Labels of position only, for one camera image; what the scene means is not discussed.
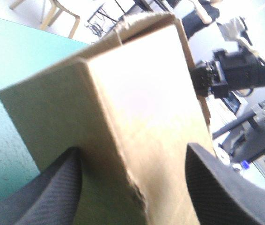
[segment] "blue bottle cap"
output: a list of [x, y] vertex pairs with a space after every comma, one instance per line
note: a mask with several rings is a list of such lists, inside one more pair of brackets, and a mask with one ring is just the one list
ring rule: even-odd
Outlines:
[[242, 161], [241, 165], [245, 170], [248, 170], [250, 168], [250, 164], [246, 160]]

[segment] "desk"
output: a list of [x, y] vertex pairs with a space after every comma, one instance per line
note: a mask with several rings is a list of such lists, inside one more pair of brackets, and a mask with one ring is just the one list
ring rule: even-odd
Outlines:
[[[0, 89], [52, 65], [85, 43], [0, 19]], [[0, 102], [0, 200], [39, 171]]]

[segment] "teal table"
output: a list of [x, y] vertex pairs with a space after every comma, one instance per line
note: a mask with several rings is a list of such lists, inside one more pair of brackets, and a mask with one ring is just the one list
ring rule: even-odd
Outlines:
[[[68, 38], [0, 19], [0, 89], [87, 46]], [[0, 200], [39, 173], [0, 102]]]

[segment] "white floor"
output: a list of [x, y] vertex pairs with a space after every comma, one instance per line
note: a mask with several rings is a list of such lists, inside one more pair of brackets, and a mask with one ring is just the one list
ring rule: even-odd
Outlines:
[[[9, 5], [13, 1], [14, 0], [0, 0], [0, 18], [38, 29], [42, 20], [41, 17], [44, 0], [26, 0], [14, 10], [11, 10], [9, 8]], [[94, 35], [89, 28], [86, 28], [85, 24], [87, 24], [86, 20], [96, 10], [96, 1], [82, 0], [74, 2], [77, 4], [76, 11], [78, 11], [79, 15], [81, 16], [81, 22], [73, 39], [91, 44], [92, 42], [98, 40], [98, 37]], [[125, 11], [134, 4], [133, 0], [118, 0], [118, 2]], [[48, 12], [49, 9], [50, 2], [48, 0], [45, 0], [45, 13]], [[104, 9], [107, 14], [114, 19], [118, 19], [123, 14], [121, 9], [113, 0], [106, 1]], [[104, 21], [96, 17], [94, 18], [94, 21], [98, 21], [100, 25], [104, 23]], [[67, 13], [62, 13], [57, 21], [51, 27], [48, 27], [46, 31], [67, 37], [73, 26], [73, 23], [74, 17], [70, 16]], [[110, 25], [112, 25], [111, 21], [109, 19], [105, 19], [104, 28], [108, 29]]]

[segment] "cardboard box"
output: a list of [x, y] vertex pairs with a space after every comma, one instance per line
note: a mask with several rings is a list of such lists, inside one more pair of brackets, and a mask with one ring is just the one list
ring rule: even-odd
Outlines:
[[213, 152], [180, 20], [134, 15], [86, 50], [0, 90], [42, 171], [79, 146], [74, 224], [199, 224], [185, 183], [188, 142]]

